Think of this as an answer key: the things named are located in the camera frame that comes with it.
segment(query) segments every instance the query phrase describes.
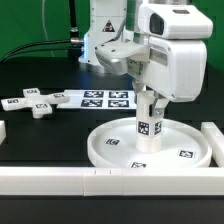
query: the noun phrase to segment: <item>green backdrop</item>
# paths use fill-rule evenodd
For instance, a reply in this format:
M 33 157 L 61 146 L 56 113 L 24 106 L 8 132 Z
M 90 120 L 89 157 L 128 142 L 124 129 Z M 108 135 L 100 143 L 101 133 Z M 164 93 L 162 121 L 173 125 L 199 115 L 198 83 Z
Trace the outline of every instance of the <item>green backdrop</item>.
M 82 34 L 88 30 L 89 0 L 75 0 L 78 27 Z M 23 44 L 46 40 L 42 3 L 44 0 L 0 0 L 0 57 Z M 223 0 L 192 0 L 214 22 L 214 32 L 209 40 L 208 61 L 224 74 L 224 9 Z M 70 18 L 68 0 L 45 0 L 45 27 L 50 40 L 69 39 Z M 51 53 L 30 56 L 51 56 Z M 55 52 L 55 56 L 66 56 Z

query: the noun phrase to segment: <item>small black square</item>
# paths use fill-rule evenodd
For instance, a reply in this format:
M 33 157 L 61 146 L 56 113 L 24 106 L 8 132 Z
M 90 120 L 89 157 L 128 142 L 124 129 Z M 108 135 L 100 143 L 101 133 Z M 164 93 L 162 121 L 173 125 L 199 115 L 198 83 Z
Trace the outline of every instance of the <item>small black square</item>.
M 47 108 L 47 104 L 36 104 L 37 109 Z
M 119 142 L 120 142 L 120 140 L 117 140 L 117 139 L 108 139 L 106 141 L 106 144 L 107 145 L 117 146 Z
M 155 124 L 155 135 L 158 135 L 162 131 L 162 122 L 158 122 Z
M 192 159 L 194 158 L 195 153 L 191 151 L 186 151 L 186 150 L 180 150 L 179 151 L 179 156 L 184 157 L 184 158 L 189 158 Z
M 54 94 L 54 97 L 55 98 L 62 98 L 62 97 L 65 97 L 63 93 L 56 93 Z
M 138 133 L 149 136 L 149 124 L 139 121 Z
M 103 98 L 104 91 L 85 91 L 85 98 Z
M 14 99 L 14 100 L 7 100 L 8 104 L 12 104 L 12 103 L 19 103 L 18 99 Z
M 110 108 L 129 108 L 128 100 L 109 100 L 108 107 Z
M 33 94 L 33 93 L 37 93 L 37 90 L 35 89 L 31 89 L 31 90 L 27 90 L 26 91 L 28 94 Z
M 147 164 L 145 163 L 138 163 L 138 162 L 133 162 L 131 164 L 131 168 L 146 168 Z
M 82 100 L 81 107 L 102 107 L 103 106 L 103 100 Z
M 128 92 L 109 92 L 109 98 L 128 98 Z

